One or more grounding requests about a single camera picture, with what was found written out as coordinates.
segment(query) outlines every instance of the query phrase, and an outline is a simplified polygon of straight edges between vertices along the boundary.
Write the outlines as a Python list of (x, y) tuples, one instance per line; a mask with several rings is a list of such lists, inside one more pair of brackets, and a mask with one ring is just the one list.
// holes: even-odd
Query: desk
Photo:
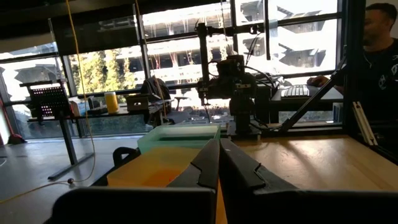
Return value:
[(300, 189), (398, 190), (398, 166), (349, 136), (262, 139), (236, 144)]
[[(271, 123), (279, 123), (279, 112), (280, 111), (297, 111), (308, 99), (283, 99), (281, 94), (284, 90), (277, 90), (276, 94), (271, 98), (269, 102), (269, 114)], [(333, 103), (342, 103), (343, 95), (332, 88), (322, 97), (317, 103), (316, 107), (312, 108), (311, 111), (330, 111), (333, 109)]]

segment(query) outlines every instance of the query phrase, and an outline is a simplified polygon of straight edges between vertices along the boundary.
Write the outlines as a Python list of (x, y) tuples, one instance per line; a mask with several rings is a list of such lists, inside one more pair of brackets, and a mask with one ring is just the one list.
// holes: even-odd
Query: concrete floor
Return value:
[[(96, 163), (90, 179), (76, 183), (76, 187), (89, 186), (113, 167), (113, 151), (120, 146), (137, 147), (140, 136), (122, 138), (96, 138), (94, 140)], [(89, 139), (74, 139), (73, 145), (78, 158), (92, 152)], [(93, 158), (74, 167), (59, 180), (88, 177)], [(28, 142), (15, 146), (0, 147), (0, 200), (5, 200), (28, 190), (49, 184), (47, 177), (70, 165), (63, 140), (50, 142)], [(71, 190), (66, 184), (56, 184), (31, 192), (14, 200), (0, 204), (1, 223), (43, 223), (50, 217), (56, 199)]]

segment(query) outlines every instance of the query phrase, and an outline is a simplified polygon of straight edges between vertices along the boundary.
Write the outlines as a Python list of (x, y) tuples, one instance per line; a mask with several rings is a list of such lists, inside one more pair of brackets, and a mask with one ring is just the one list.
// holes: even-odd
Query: wooden table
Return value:
[(398, 166), (349, 136), (269, 138), (236, 144), (300, 189), (398, 190)]

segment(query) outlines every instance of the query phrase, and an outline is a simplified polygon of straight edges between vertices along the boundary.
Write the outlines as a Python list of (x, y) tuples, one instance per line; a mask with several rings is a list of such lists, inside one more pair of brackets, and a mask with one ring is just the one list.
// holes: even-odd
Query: light blue container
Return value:
[(201, 149), (210, 139), (220, 139), (219, 124), (189, 124), (158, 126), (138, 139), (141, 153), (154, 147), (189, 147)]

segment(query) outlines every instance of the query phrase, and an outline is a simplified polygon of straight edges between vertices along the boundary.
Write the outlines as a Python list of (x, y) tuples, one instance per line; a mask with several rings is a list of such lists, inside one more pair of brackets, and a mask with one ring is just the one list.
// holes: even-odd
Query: black t-shirt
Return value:
[[(369, 120), (396, 119), (398, 115), (398, 40), (387, 49), (364, 52), (358, 59), (358, 99)], [(336, 85), (343, 86), (343, 77)]]

